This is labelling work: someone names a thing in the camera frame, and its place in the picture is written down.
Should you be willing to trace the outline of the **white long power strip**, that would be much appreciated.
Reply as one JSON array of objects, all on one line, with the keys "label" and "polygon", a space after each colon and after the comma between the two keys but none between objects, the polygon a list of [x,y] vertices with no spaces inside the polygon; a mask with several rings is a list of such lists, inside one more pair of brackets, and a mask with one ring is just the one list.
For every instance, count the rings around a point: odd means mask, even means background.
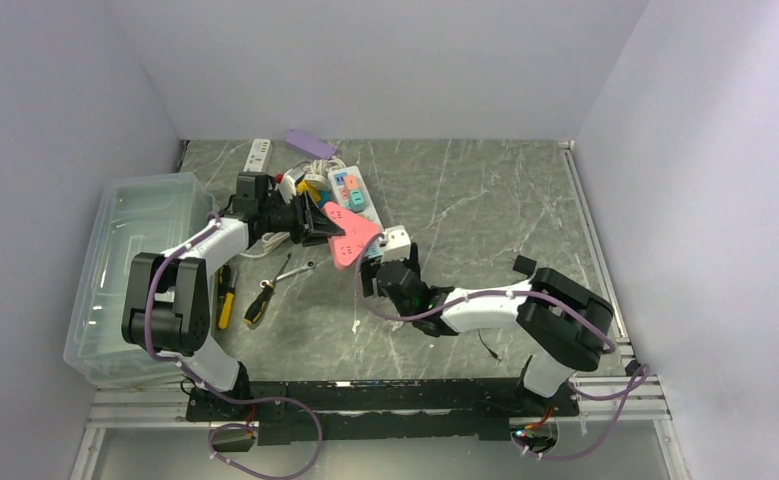
[{"label": "white long power strip", "polygon": [[332,199],[322,212],[342,230],[328,240],[335,267],[350,267],[364,251],[365,242],[378,231],[382,222],[358,167],[335,170],[329,176]]}]

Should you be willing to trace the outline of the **black power adapter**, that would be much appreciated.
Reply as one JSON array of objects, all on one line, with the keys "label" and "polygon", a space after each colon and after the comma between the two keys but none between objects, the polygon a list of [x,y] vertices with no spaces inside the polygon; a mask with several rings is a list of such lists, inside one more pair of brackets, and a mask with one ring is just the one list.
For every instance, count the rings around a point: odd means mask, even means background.
[{"label": "black power adapter", "polygon": [[525,275],[528,278],[534,275],[536,268],[537,261],[523,255],[517,255],[512,265],[514,272]]}]

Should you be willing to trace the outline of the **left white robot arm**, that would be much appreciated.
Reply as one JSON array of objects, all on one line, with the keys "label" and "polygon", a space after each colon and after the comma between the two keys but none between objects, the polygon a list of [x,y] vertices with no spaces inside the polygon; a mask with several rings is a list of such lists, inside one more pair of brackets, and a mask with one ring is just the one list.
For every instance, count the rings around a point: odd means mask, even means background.
[{"label": "left white robot arm", "polygon": [[252,406],[246,367],[211,333],[210,279],[263,235],[286,233],[303,246],[343,235],[306,193],[286,201],[274,177],[241,173],[225,210],[207,225],[162,253],[140,253],[131,263],[121,335],[156,362],[172,363],[195,385],[213,394],[213,407],[229,420]]}]

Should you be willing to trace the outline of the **purple flat box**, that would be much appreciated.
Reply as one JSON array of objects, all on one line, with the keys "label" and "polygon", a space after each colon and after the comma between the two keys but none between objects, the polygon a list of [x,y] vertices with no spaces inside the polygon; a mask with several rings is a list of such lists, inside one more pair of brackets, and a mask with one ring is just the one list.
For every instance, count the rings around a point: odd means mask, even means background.
[{"label": "purple flat box", "polygon": [[285,134],[284,144],[290,150],[311,159],[331,159],[337,152],[335,146],[295,129]]}]

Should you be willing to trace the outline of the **black yellow screwdriver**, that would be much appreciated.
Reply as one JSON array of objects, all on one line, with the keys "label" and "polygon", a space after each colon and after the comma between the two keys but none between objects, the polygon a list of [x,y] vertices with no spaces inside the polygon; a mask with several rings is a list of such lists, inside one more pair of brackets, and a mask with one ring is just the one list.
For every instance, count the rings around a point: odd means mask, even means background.
[{"label": "black yellow screwdriver", "polygon": [[279,276],[282,275],[286,270],[286,267],[290,263],[291,257],[291,253],[286,255],[284,263],[270,279],[267,279],[263,283],[262,290],[256,295],[254,300],[246,309],[243,319],[249,328],[254,329],[263,318],[267,310],[267,306],[272,296],[274,295],[277,280]]}]

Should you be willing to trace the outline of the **yellow black small tool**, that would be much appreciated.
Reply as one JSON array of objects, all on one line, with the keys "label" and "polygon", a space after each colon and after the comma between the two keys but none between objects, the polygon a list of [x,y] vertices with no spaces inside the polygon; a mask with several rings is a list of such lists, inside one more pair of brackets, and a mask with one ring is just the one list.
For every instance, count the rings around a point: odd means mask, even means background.
[{"label": "yellow black small tool", "polygon": [[218,272],[219,310],[216,327],[225,330],[229,326],[238,271],[229,265],[224,265]]}]

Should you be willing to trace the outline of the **teal plug adapter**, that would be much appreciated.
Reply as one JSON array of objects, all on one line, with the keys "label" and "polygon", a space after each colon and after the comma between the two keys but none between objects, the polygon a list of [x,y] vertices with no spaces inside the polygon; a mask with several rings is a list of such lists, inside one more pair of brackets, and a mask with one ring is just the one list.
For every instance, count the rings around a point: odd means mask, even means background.
[{"label": "teal plug adapter", "polygon": [[367,208],[366,198],[360,189],[349,189],[347,193],[347,205],[351,211],[360,213]]}]

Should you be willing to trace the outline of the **black base frame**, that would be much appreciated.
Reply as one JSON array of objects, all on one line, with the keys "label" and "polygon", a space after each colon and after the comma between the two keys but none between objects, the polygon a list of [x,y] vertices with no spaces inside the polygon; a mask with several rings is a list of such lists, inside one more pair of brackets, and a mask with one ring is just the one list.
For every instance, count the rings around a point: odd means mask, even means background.
[{"label": "black base frame", "polygon": [[508,438],[523,420],[575,417],[577,400],[562,386],[550,399],[523,393],[511,378],[332,381],[255,381],[254,398],[241,406],[192,389],[190,423],[258,424],[262,446],[325,440],[475,437]]}]

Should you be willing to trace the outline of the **orange plug adapter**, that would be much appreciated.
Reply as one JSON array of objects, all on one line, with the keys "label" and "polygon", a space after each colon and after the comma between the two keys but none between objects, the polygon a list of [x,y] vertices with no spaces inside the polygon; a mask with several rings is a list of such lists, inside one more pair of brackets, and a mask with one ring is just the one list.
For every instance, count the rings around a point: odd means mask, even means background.
[{"label": "orange plug adapter", "polygon": [[347,202],[350,198],[350,193],[357,191],[359,188],[358,179],[355,175],[351,174],[339,174],[335,176],[336,185],[339,187],[339,196]]}]

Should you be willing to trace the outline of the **small white power strip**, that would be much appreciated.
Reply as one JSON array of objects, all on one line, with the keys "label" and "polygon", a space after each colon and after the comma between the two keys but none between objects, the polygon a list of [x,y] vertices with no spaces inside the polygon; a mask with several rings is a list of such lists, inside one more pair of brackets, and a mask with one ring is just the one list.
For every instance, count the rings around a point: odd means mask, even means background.
[{"label": "small white power strip", "polygon": [[257,138],[251,143],[242,171],[246,173],[266,173],[272,149],[270,139]]}]

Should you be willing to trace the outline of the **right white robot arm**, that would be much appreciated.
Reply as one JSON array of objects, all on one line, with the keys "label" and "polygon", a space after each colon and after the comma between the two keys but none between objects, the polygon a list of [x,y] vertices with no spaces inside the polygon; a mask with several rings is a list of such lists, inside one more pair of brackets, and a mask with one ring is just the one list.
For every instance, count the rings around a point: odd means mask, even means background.
[{"label": "right white robot arm", "polygon": [[383,262],[362,274],[364,296],[378,294],[394,306],[389,320],[410,323],[427,336],[457,336],[487,329],[520,328],[538,345],[522,369],[516,401],[522,411],[539,415],[577,372],[593,372],[605,354],[615,351],[608,333],[614,308],[552,268],[518,256],[515,272],[524,280],[486,289],[438,287],[420,276],[418,250]]}]

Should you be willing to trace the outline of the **pink triangular power strip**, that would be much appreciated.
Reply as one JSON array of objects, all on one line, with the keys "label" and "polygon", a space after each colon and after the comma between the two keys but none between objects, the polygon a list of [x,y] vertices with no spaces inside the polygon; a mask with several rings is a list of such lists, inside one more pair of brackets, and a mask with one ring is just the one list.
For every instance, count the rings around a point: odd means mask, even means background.
[{"label": "pink triangular power strip", "polygon": [[323,213],[343,233],[328,239],[331,256],[337,270],[350,267],[359,255],[368,248],[371,237],[381,233],[381,228],[374,222],[342,207],[335,202],[323,206]]}]

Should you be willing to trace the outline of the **clear plastic storage bin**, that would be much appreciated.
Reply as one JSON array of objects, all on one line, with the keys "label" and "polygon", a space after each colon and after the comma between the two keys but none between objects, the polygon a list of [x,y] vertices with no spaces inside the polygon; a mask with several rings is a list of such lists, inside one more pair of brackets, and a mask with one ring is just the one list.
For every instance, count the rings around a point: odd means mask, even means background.
[{"label": "clear plastic storage bin", "polygon": [[207,224],[213,196],[191,173],[108,182],[98,206],[70,319],[63,358],[98,387],[135,387],[177,377],[122,333],[127,307],[143,309],[141,253],[159,254]]}]

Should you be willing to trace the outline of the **silver ratchet wrench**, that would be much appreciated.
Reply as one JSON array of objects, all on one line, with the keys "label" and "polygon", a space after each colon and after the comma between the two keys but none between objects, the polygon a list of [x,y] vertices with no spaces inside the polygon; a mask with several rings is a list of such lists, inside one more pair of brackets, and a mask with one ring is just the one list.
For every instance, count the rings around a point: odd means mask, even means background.
[{"label": "silver ratchet wrench", "polygon": [[303,265],[301,265],[301,266],[299,266],[297,268],[290,269],[290,270],[288,270],[286,272],[280,272],[273,280],[268,280],[268,279],[262,280],[259,283],[259,286],[260,287],[266,287],[266,286],[270,285],[271,283],[277,284],[280,281],[286,280],[286,279],[288,279],[290,277],[294,277],[294,276],[299,275],[301,273],[313,270],[315,268],[315,266],[316,266],[316,263],[314,261],[307,261],[306,263],[304,263]]}]

